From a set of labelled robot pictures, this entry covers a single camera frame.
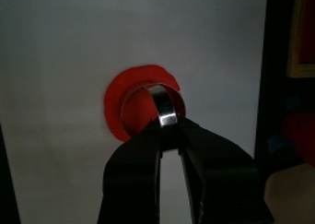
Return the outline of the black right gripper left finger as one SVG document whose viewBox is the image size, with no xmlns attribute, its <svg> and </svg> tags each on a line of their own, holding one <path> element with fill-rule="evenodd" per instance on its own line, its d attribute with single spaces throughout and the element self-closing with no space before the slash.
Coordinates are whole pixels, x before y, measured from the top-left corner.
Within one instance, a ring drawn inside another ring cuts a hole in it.
<svg viewBox="0 0 315 224">
<path fill-rule="evenodd" d="M 159 224 L 162 127 L 150 123 L 115 150 L 103 173 L 98 224 Z"/>
</svg>

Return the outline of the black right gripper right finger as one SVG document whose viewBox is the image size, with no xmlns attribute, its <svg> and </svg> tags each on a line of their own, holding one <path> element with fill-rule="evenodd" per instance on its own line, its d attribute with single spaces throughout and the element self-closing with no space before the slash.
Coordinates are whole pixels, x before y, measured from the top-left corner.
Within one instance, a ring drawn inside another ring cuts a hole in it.
<svg viewBox="0 0 315 224">
<path fill-rule="evenodd" d="M 179 120 L 177 141 L 194 224 L 274 224 L 255 161 L 229 139 Z"/>
</svg>

